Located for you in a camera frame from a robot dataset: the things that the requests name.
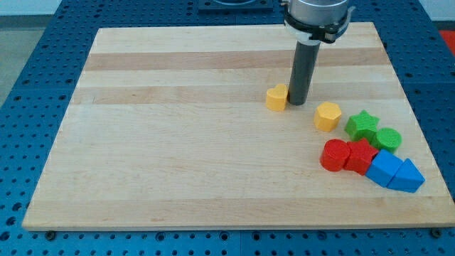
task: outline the blue pegboard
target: blue pegboard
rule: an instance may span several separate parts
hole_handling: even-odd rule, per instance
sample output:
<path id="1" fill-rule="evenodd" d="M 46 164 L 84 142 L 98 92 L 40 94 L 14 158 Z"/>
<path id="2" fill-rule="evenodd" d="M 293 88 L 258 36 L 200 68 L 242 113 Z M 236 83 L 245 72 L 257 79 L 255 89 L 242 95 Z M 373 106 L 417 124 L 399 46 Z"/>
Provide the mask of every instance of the blue pegboard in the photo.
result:
<path id="1" fill-rule="evenodd" d="M 455 68 L 418 0 L 351 0 L 373 21 L 452 196 Z M 271 11 L 198 12 L 198 1 L 63 0 L 0 109 L 3 255 L 455 255 L 455 229 L 64 233 L 52 241 L 21 221 L 85 59 L 101 27 L 282 23 Z"/>

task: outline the blue block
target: blue block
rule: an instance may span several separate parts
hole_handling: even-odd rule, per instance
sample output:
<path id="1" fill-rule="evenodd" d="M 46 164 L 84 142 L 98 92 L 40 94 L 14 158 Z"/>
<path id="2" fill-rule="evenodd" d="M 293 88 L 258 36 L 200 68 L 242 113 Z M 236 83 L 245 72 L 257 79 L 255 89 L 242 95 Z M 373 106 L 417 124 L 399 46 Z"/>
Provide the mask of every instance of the blue block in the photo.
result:
<path id="1" fill-rule="evenodd" d="M 389 182 L 397 173 L 403 161 L 389 151 L 381 149 L 378 155 L 373 159 L 366 176 L 382 187 L 387 187 Z"/>
<path id="2" fill-rule="evenodd" d="M 414 193 L 424 182 L 425 178 L 421 175 L 419 169 L 417 169 L 410 159 L 406 159 L 387 187 Z"/>

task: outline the green star block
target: green star block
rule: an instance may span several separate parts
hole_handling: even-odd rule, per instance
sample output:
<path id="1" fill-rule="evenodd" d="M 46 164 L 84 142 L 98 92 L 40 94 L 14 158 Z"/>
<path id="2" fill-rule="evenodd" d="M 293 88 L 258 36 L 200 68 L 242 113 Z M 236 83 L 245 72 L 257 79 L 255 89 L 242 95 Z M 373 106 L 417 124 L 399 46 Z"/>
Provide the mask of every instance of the green star block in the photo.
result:
<path id="1" fill-rule="evenodd" d="M 357 142 L 362 138 L 366 138 L 371 143 L 376 134 L 376 125 L 378 125 L 379 118 L 374 117 L 365 110 L 360 114 L 349 117 L 346 124 L 345 131 L 349 134 L 350 140 Z"/>
<path id="2" fill-rule="evenodd" d="M 401 145 L 401 134 L 392 128 L 382 128 L 371 141 L 371 146 L 378 150 L 385 149 L 390 153 L 395 153 L 395 150 Z"/>

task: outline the colored block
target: colored block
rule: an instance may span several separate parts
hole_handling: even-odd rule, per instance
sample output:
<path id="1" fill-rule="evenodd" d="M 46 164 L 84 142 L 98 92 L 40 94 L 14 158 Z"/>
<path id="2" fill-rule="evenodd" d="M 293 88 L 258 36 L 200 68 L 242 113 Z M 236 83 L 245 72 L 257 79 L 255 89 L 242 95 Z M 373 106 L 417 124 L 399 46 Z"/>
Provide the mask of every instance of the colored block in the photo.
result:
<path id="1" fill-rule="evenodd" d="M 371 162 L 366 176 L 382 187 L 387 187 L 403 161 L 389 151 L 382 149 Z"/>
<path id="2" fill-rule="evenodd" d="M 324 145 L 321 162 L 322 167 L 328 171 L 340 171 L 350 154 L 349 146 L 340 139 L 331 139 Z"/>
<path id="3" fill-rule="evenodd" d="M 278 84 L 275 88 L 267 90 L 265 105 L 269 110 L 283 111 L 286 108 L 287 86 Z"/>
<path id="4" fill-rule="evenodd" d="M 406 159 L 387 187 L 398 191 L 414 193 L 424 182 L 425 178 L 421 175 L 419 169 L 417 169 L 410 159 Z"/>
<path id="5" fill-rule="evenodd" d="M 355 171 L 360 175 L 365 175 L 370 168 L 371 161 L 378 154 L 378 150 L 372 147 L 366 138 L 358 142 L 348 142 L 350 156 L 344 169 Z"/>
<path id="6" fill-rule="evenodd" d="M 314 112 L 314 125 L 324 132 L 334 130 L 341 118 L 340 106 L 332 102 L 322 102 Z"/>
<path id="7" fill-rule="evenodd" d="M 360 114 L 349 117 L 344 130 L 349 134 L 350 140 L 352 141 L 356 142 L 362 138 L 366 138 L 371 142 L 377 131 L 376 125 L 378 125 L 378 122 L 379 118 L 362 110 Z"/>
<path id="8" fill-rule="evenodd" d="M 376 132 L 371 145 L 376 149 L 386 149 L 394 153 L 401 145 L 401 134 L 392 128 L 382 128 Z"/>

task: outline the yellow block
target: yellow block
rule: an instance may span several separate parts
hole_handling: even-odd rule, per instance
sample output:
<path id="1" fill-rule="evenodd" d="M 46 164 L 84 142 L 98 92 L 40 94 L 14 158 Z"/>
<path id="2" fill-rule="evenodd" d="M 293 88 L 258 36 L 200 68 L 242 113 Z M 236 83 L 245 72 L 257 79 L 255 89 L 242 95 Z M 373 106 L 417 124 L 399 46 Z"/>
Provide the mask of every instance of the yellow block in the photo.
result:
<path id="1" fill-rule="evenodd" d="M 324 132 L 333 131 L 341 118 L 340 106 L 332 102 L 322 102 L 314 113 L 314 125 Z"/>
<path id="2" fill-rule="evenodd" d="M 285 84 L 278 84 L 275 88 L 267 90 L 265 105 L 269 110 L 283 111 L 286 108 L 286 100 L 287 86 Z"/>

